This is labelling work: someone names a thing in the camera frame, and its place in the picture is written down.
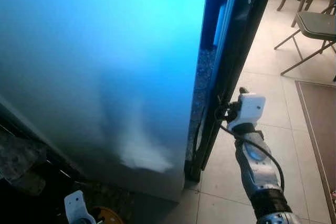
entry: white robot part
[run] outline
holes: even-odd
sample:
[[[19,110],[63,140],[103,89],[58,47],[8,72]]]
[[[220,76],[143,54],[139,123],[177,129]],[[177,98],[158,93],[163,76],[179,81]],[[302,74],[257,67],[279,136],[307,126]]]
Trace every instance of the white robot part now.
[[[266,98],[255,93],[243,93],[238,97],[240,102],[240,110],[237,112],[237,117],[229,122],[227,128],[232,130],[233,127],[243,124],[252,123],[254,126],[262,116]]]
[[[81,219],[90,224],[96,224],[94,217],[86,209],[82,191],[78,190],[66,196],[64,205],[69,224],[76,223],[76,221]]]

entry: dark floor mat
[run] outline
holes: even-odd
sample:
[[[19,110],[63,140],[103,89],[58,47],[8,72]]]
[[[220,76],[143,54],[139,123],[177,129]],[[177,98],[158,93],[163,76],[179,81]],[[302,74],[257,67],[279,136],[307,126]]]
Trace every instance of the dark floor mat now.
[[[296,81],[303,113],[320,171],[332,223],[331,192],[336,190],[336,87]]]

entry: tile floor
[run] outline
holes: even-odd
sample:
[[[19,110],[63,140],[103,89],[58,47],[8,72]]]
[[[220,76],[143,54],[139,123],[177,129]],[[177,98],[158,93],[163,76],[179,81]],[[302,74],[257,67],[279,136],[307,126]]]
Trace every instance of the tile floor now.
[[[291,28],[290,24],[299,3],[287,0],[282,11],[277,12],[280,1],[268,2],[237,88],[244,86],[266,97],[258,128],[263,131],[273,155],[282,166],[285,195],[292,210],[303,224],[328,224],[331,221],[326,199],[294,81],[334,84],[336,57],[328,49],[281,77],[280,72],[299,61],[299,56],[292,41],[275,51],[273,47],[297,29]],[[310,10],[320,12],[328,2],[315,0]],[[297,41],[303,55],[321,46],[321,41],[301,34]],[[188,184],[180,204],[145,195],[141,197],[146,204],[137,209],[136,223],[256,222],[240,180],[233,138],[222,131],[218,134],[201,182]]]

